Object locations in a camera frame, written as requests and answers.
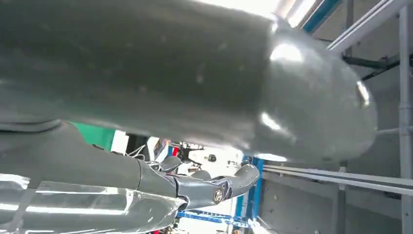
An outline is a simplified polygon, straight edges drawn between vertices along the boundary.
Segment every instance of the green panel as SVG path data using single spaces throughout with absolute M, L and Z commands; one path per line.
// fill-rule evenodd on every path
M 107 151 L 111 150 L 113 136 L 115 134 L 114 129 L 102 128 L 94 125 L 88 125 L 83 123 L 73 123 L 83 138 L 88 144 L 95 144 Z

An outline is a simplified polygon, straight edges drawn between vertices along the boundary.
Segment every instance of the metal bolt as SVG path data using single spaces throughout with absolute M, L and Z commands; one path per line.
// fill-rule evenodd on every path
M 214 193 L 214 203 L 215 204 L 220 203 L 223 198 L 224 198 L 224 192 L 222 191 L 221 188 L 218 188 Z

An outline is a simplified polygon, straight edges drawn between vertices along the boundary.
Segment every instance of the wire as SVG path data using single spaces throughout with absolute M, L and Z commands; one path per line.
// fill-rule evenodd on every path
M 143 160 L 145 160 L 145 155 L 143 155 L 143 154 L 138 154 L 138 155 L 134 155 L 134 156 L 131 156 L 131 157 L 138 157 L 138 156 L 142 156 L 143 157 Z
M 137 154 L 140 153 L 141 150 L 142 150 L 145 146 L 146 146 L 146 145 L 141 145 L 141 146 L 140 146 L 139 148 L 137 148 L 136 150 L 130 152 L 129 154 L 126 154 L 126 156 L 131 156 L 132 154 L 134 154 L 134 153 L 136 153 L 136 152 L 137 152 Z

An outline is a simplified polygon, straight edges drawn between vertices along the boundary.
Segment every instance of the red object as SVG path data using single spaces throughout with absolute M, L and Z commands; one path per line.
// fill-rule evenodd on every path
M 178 156 L 178 148 L 173 148 L 172 156 Z

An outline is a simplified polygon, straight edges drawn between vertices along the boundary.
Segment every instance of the transparent plastic cover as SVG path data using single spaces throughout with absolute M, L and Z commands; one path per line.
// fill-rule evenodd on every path
M 185 203 L 124 188 L 48 181 L 28 189 L 29 181 L 0 174 L 0 233 L 146 233 L 168 226 Z

